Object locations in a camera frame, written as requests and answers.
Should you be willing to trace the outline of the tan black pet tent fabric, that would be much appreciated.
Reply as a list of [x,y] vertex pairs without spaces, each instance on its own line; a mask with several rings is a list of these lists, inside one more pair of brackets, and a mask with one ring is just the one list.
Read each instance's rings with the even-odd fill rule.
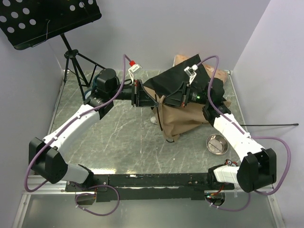
[[[198,54],[175,66],[178,66],[179,68],[183,67],[184,69],[188,64],[193,65],[197,61],[200,62]],[[198,74],[195,80],[199,80],[199,84],[202,84],[204,83],[203,77],[208,74],[203,65],[199,69],[202,71],[202,76]],[[166,72],[148,79],[144,83],[144,87],[151,96],[154,98],[156,96],[157,102],[159,103],[158,107],[151,108],[153,112],[151,122],[159,125],[165,140],[174,142],[178,140],[182,133],[190,131],[202,124],[207,124],[208,121],[205,119],[202,112],[202,108],[205,106],[204,104],[188,103],[185,107],[173,107],[163,103],[164,97],[170,90],[167,85],[176,88],[182,81],[182,78],[176,73]],[[220,79],[217,78],[214,79],[213,85],[218,83],[219,80]]]

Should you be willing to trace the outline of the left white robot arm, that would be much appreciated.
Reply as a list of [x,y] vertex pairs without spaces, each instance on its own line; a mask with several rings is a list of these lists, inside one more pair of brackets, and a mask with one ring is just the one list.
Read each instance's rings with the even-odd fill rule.
[[29,143],[30,169],[52,184],[72,181],[83,191],[93,187],[93,172],[85,166],[67,163],[63,153],[82,133],[109,113],[114,100],[130,100],[135,107],[159,105],[145,90],[141,80],[125,85],[113,69],[102,70],[94,83],[91,94],[73,116],[53,133],[43,139],[35,137]]

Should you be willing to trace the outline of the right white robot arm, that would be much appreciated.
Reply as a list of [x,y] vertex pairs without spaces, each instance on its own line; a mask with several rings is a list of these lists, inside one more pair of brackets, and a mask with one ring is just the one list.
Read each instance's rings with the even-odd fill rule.
[[239,166],[220,165],[210,169],[208,186],[218,189],[223,183],[239,185],[243,191],[252,192],[276,182],[276,153],[257,143],[250,133],[237,122],[225,104],[223,82],[214,79],[204,89],[184,82],[165,97],[167,105],[185,107],[189,103],[201,104],[203,116],[237,153]]

